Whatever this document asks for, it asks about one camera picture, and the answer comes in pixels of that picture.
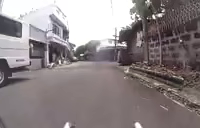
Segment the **debris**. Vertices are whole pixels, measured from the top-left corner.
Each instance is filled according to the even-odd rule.
[[[166,107],[164,107],[162,105],[160,105],[160,107],[163,108],[164,110],[168,111],[168,108],[166,108]]]

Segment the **curb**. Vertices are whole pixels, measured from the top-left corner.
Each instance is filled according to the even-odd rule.
[[[164,94],[167,98],[171,99],[173,102],[186,107],[190,111],[196,112],[200,115],[200,104],[188,99],[180,90],[179,88],[174,88],[174,86],[169,86],[170,84],[164,83],[159,79],[149,78],[148,74],[144,73],[137,73],[132,72],[128,68],[127,70],[123,71],[127,76],[136,78],[142,82],[143,85],[149,88],[155,88],[160,93]]]

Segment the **house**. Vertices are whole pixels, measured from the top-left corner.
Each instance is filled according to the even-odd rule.
[[[35,52],[39,51],[42,55],[44,54],[44,58],[40,55],[39,57],[45,61],[45,65],[61,60],[71,54],[67,17],[57,5],[52,4],[37,9],[24,15],[21,19],[29,23],[33,28],[39,29],[40,32],[44,32],[46,43],[40,44],[41,40],[31,38],[31,46],[33,53],[34,49],[36,49]]]

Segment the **white building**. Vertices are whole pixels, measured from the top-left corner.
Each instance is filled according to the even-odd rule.
[[[30,12],[22,20],[45,32],[46,63],[54,62],[57,57],[70,53],[69,27],[66,15],[55,4]]]

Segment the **road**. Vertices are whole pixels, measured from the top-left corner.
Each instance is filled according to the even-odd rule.
[[[17,75],[0,89],[7,128],[200,128],[200,117],[109,62],[78,62]]]

